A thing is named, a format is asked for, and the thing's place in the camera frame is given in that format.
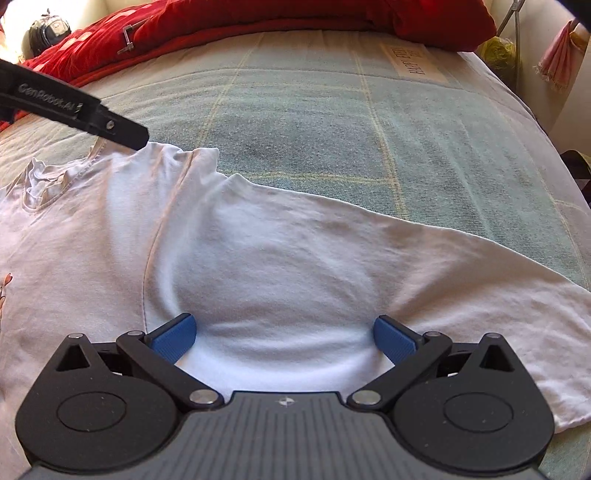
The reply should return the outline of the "white t-shirt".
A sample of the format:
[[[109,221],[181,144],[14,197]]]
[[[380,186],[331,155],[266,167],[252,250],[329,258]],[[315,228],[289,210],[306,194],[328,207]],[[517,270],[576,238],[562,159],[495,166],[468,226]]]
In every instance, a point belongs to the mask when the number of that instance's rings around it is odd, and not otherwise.
[[[1,475],[27,467],[14,419],[62,339],[108,342],[190,313],[181,367],[235,390],[352,393],[386,371],[386,314],[517,352],[558,430],[590,419],[590,294],[487,239],[226,176],[214,149],[100,141],[28,159],[1,190]]]

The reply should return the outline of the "red quilt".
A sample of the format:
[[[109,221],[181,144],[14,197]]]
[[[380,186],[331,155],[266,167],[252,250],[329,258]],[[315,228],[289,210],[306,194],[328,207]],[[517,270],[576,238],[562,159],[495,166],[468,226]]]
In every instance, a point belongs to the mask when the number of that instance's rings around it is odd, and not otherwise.
[[[77,30],[19,66],[81,90],[177,50],[290,30],[381,32],[472,52],[495,36],[496,25],[482,1],[149,1]]]

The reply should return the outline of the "green plaid bed sheet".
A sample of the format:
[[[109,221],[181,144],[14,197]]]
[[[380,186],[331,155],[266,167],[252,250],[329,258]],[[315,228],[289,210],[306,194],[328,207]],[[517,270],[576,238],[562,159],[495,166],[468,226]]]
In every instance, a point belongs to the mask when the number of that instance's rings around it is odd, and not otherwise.
[[[221,150],[221,169],[452,227],[590,283],[590,217],[530,110],[472,54],[431,49],[411,80],[353,32],[233,37],[91,83],[153,140]]]

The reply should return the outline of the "yellow plastic bag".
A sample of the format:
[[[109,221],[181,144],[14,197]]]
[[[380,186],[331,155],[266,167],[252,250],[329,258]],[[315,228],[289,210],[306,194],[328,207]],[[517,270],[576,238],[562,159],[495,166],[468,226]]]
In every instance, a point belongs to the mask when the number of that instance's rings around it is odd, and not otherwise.
[[[517,50],[511,40],[495,36],[478,47],[477,55],[505,84],[514,82]]]

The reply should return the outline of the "pink curtain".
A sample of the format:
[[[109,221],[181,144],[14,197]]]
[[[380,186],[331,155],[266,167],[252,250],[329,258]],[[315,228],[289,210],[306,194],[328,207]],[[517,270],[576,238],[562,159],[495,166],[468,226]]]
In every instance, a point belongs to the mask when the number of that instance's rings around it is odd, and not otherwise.
[[[536,66],[538,75],[554,90],[565,90],[573,71],[575,52],[585,54],[590,33],[576,18],[570,20],[556,35]]]

